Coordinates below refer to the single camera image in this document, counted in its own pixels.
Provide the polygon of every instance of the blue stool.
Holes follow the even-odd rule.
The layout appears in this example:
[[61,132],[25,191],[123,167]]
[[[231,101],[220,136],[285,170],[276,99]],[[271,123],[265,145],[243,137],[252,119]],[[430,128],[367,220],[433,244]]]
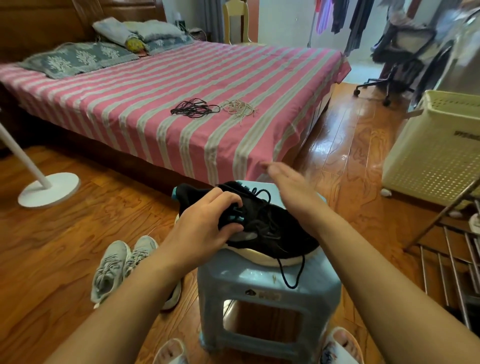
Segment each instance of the blue stool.
[[[285,208],[274,184],[239,182],[250,189],[267,189],[272,195],[271,203]],[[300,265],[284,268],[288,282],[295,282],[299,268]],[[340,303],[341,283],[323,251],[305,262],[294,290],[285,285],[279,268],[257,265],[227,249],[199,267],[197,279],[202,323],[200,344],[209,352],[230,347],[298,364],[313,363],[319,340]],[[223,327],[226,300],[300,312],[303,320],[297,342],[285,344],[226,331]]]

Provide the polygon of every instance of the wooden headboard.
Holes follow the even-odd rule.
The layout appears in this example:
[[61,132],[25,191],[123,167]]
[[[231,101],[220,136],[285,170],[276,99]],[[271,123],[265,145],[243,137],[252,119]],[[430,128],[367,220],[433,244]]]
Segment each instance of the wooden headboard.
[[110,16],[166,21],[162,0],[0,0],[0,61],[94,40],[92,23]]

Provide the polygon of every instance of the yellow chair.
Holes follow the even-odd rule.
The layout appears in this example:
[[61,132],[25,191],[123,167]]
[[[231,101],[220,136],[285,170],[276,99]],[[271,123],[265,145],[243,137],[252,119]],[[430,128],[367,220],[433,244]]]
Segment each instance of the yellow chair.
[[230,42],[230,17],[243,16],[243,42],[245,46],[264,46],[265,44],[254,43],[248,38],[248,5],[241,0],[230,0],[223,4],[223,24],[224,36],[223,42],[225,44],[232,44]]

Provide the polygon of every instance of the black shoe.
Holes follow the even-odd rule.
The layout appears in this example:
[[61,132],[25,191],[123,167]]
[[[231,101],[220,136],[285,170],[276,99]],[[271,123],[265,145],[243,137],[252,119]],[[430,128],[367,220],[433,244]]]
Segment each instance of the black shoe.
[[[244,226],[242,232],[234,234],[227,241],[225,248],[262,266],[280,266],[285,284],[289,288],[295,288],[305,259],[316,253],[318,242],[302,229],[288,211],[270,203],[271,195],[267,190],[254,188],[250,191],[238,182],[227,182],[218,187],[238,194],[243,202],[242,207],[231,205],[220,217],[219,229],[232,222]],[[209,191],[210,189],[197,190],[187,184],[176,187],[172,198],[180,202],[179,216]],[[268,196],[268,201],[258,197],[261,193]],[[283,274],[283,267],[299,263],[301,268],[297,281],[294,286],[290,286]]]

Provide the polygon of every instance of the purple garment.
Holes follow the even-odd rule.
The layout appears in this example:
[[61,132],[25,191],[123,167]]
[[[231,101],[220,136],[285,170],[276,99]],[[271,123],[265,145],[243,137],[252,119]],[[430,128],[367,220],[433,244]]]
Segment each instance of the purple garment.
[[322,0],[320,4],[320,12],[317,19],[317,34],[321,34],[327,28],[328,19],[332,12],[332,0]]

